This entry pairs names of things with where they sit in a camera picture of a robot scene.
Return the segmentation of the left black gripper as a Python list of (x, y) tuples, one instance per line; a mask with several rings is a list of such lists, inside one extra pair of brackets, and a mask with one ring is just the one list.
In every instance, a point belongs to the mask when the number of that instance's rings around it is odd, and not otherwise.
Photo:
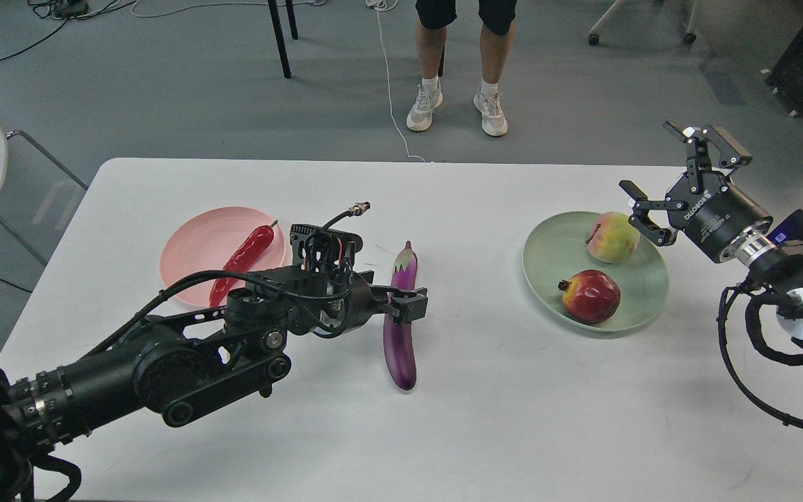
[(411, 324), (420, 320), (427, 311), (427, 288), (404, 289), (386, 285), (374, 285), (375, 273), (355, 273), (353, 288), (344, 299), (331, 300), (321, 309), (318, 336), (334, 339), (343, 333), (356, 330), (379, 312), (380, 301), (385, 298), (385, 314), (395, 324)]

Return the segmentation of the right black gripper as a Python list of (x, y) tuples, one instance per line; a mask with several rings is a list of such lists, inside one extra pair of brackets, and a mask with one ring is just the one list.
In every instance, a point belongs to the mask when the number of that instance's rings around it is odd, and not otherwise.
[[(619, 181), (619, 187), (633, 201), (630, 225), (657, 247), (675, 244), (678, 231), (682, 231), (714, 263), (728, 261), (733, 258), (730, 247), (734, 239), (746, 229), (767, 231), (772, 216), (721, 172), (711, 171), (738, 169), (752, 163), (754, 157), (725, 128), (683, 126), (672, 121), (666, 121), (664, 128), (685, 143), (686, 172), (666, 192), (665, 201), (650, 200), (633, 181)], [(700, 187), (692, 192), (691, 185)], [(668, 212), (675, 229), (653, 222), (649, 216), (652, 211)]]

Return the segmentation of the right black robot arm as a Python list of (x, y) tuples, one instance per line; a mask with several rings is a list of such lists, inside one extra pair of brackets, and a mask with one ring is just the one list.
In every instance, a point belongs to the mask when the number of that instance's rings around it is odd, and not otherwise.
[(786, 426), (803, 429), (803, 419), (765, 403), (740, 381), (726, 334), (733, 302), (747, 295), (744, 321), (756, 352), (782, 365), (803, 366), (803, 210), (772, 225), (772, 216), (732, 182), (733, 172), (752, 156), (724, 128), (671, 121), (664, 127), (686, 148), (685, 172), (662, 200), (650, 199), (633, 181), (621, 181), (633, 202), (629, 222), (657, 247), (672, 245), (682, 233), (715, 263), (735, 259), (747, 267), (746, 279), (725, 288), (718, 302), (724, 365), (756, 407)]

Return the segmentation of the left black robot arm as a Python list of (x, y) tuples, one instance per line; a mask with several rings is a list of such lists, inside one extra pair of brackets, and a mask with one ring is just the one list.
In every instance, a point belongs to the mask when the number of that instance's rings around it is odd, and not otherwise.
[(423, 318), (426, 289), (376, 285), (353, 269), (362, 238), (334, 225), (369, 207), (293, 225), (290, 266), (182, 277), (76, 362), (16, 382), (0, 368), (0, 501), (34, 499), (35, 469), (67, 477), (53, 500), (70, 500), (81, 470), (54, 449), (142, 408), (182, 427), (270, 396), (292, 368), (290, 335), (334, 339), (378, 314), (405, 327)]

